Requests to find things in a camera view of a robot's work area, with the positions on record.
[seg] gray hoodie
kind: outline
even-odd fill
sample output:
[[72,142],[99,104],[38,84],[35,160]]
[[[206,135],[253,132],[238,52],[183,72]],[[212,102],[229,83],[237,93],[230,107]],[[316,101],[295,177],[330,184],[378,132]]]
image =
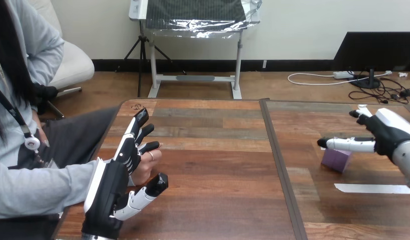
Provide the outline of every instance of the gray hoodie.
[[[32,81],[48,85],[62,62],[64,41],[26,0],[5,1]],[[0,90],[11,99],[13,89],[11,85],[9,88],[7,91],[0,77]],[[37,124],[32,118],[32,107],[17,108],[35,133]],[[7,144],[0,142],[0,219],[55,214],[85,200],[96,161],[64,169],[9,170],[8,167],[17,165],[19,147],[25,139],[18,123],[1,104],[0,122],[7,136]]]

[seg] office chair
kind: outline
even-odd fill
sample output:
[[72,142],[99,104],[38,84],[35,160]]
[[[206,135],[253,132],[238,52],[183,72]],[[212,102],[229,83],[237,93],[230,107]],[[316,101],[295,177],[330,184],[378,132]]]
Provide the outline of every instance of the office chair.
[[[52,2],[50,0],[28,0],[28,2],[46,19],[46,21],[58,30],[60,36],[63,37],[62,28]],[[94,65],[87,54],[74,44],[65,41],[63,60],[55,77],[51,81],[50,86],[54,86],[59,90],[58,97],[74,92],[81,92],[81,87],[65,90],[62,89],[90,80],[93,75]],[[64,117],[53,104],[48,102],[48,105],[54,114],[60,118]]]

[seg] black lanyard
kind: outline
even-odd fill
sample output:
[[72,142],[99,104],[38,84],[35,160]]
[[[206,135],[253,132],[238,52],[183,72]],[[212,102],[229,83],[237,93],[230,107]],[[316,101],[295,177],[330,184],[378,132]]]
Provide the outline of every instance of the black lanyard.
[[[2,76],[2,79],[9,91],[9,87],[7,86],[7,82],[6,82],[6,76],[5,76],[5,73],[3,71],[1,64],[0,64],[0,75]],[[2,91],[0,91],[0,103],[6,108],[6,110],[10,113],[10,115],[12,115],[13,118],[19,123],[19,126],[21,126],[21,129],[22,129],[22,132],[24,133],[25,138],[26,139],[31,138],[32,137],[31,131],[29,127],[27,126],[27,124],[25,123],[24,119],[22,118],[21,113],[16,107],[14,107],[10,103],[10,101],[6,98],[6,96],[2,93]]]
[[31,137],[31,131],[27,124],[25,123],[24,119],[21,116],[19,110],[9,102],[6,96],[0,91],[0,103],[5,107],[5,109],[13,116],[13,118],[19,123],[21,126],[22,131],[24,132],[25,138]]

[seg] table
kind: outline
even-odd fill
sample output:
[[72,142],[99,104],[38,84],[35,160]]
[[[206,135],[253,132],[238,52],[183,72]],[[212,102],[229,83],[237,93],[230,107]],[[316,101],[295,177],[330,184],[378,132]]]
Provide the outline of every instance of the table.
[[[320,165],[321,136],[368,136],[354,104],[137,99],[122,104],[99,156],[111,158],[142,107],[164,144],[169,188],[126,221],[121,239],[410,239],[410,195],[344,193],[334,183],[402,185],[385,157],[355,153],[344,174]],[[373,113],[379,105],[369,105]],[[383,106],[410,122],[410,107]],[[57,238],[79,239],[82,204]]]
[[[169,188],[124,223],[122,239],[294,239],[259,101],[139,99],[122,104],[98,156],[108,159],[146,107]],[[59,239],[78,239],[82,204]]]
[[[410,195],[344,193],[334,184],[403,185],[386,157],[354,153],[343,174],[322,166],[321,136],[370,137],[346,114],[355,104],[267,101],[277,152],[286,170],[308,239],[410,239]],[[410,122],[410,107],[388,108]]]

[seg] tripod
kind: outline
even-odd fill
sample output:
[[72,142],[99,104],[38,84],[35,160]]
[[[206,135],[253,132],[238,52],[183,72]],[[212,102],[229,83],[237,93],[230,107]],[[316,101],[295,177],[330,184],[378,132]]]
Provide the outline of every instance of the tripod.
[[[145,43],[146,42],[150,42],[149,39],[144,36],[144,29],[143,29],[143,24],[141,22],[141,20],[139,20],[139,24],[140,24],[140,35],[139,35],[139,39],[136,41],[136,43],[133,45],[133,47],[131,48],[131,50],[128,52],[128,54],[125,56],[124,61],[127,61],[128,56],[133,52],[133,50],[136,48],[136,46],[140,43],[140,58],[139,58],[139,82],[138,82],[138,92],[137,92],[137,97],[140,97],[140,89],[141,89],[141,75],[143,72],[143,64],[146,65],[147,64],[147,58],[146,58],[146,47],[145,47]],[[184,75],[187,75],[187,73],[182,70],[180,67],[178,67],[176,64],[174,64],[172,62],[172,60],[162,51],[160,50],[157,46],[154,46],[155,49],[162,54],[162,56],[164,56],[168,62],[170,64],[172,64],[173,66],[175,66],[176,68],[178,68],[180,71],[183,72]]]

